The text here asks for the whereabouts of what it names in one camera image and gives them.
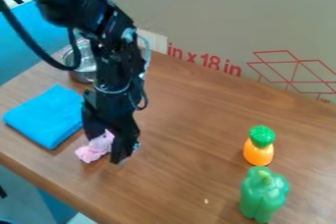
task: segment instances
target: plastic toy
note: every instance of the plastic toy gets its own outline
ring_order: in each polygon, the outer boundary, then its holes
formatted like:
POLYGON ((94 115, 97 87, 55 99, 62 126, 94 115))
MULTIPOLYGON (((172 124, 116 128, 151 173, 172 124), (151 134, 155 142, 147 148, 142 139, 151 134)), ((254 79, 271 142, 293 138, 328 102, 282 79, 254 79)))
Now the plastic toy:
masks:
POLYGON ((285 204, 288 191, 285 177, 266 167, 253 167, 242 182, 240 211, 259 224, 267 223, 285 204))
POLYGON ((252 165, 264 166, 273 160, 275 134, 265 126, 250 128, 250 137, 244 144, 243 155, 252 165))

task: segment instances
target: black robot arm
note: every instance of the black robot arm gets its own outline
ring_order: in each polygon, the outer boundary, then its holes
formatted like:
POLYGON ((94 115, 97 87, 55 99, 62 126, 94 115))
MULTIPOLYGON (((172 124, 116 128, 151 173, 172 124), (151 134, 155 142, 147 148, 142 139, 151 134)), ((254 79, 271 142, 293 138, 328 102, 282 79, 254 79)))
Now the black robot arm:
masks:
POLYGON ((138 48, 134 21, 108 0, 35 0, 43 18, 67 28, 75 51, 75 66, 66 67, 53 60, 29 36, 3 0, 3 12, 22 40, 43 60, 61 70, 76 69, 81 54, 73 29, 90 40, 97 72, 94 90, 84 93, 83 123, 89 140, 103 135, 105 130, 114 135, 111 161, 119 163, 131 156, 139 145, 140 130, 134 120, 136 110, 147 105, 143 89, 145 61, 138 48), (141 100, 144 106, 139 107, 141 100))

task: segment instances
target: blue towel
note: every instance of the blue towel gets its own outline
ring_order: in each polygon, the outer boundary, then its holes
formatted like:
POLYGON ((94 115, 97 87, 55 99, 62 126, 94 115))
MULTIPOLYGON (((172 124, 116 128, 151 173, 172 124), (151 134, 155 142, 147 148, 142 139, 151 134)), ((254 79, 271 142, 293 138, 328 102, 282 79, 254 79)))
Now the blue towel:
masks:
POLYGON ((82 98, 54 85, 5 113, 3 121, 38 144, 54 149, 82 126, 82 98))

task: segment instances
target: green cap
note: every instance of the green cap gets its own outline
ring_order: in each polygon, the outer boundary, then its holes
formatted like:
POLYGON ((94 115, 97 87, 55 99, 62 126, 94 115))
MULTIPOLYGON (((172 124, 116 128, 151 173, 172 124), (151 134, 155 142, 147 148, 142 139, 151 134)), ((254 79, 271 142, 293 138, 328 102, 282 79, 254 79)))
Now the green cap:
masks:
POLYGON ((250 139, 257 148, 265 148, 275 140, 275 134, 265 126, 254 126, 250 128, 250 139))

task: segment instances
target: orange toy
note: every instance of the orange toy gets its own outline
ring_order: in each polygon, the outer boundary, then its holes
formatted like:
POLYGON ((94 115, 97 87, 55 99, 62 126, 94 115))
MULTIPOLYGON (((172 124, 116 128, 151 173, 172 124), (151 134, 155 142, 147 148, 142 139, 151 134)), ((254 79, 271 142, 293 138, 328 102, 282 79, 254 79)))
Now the orange toy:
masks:
POLYGON ((275 134, 265 126, 255 126, 250 129, 250 137, 244 144, 243 155, 252 165, 268 165, 274 155, 273 142, 275 134))

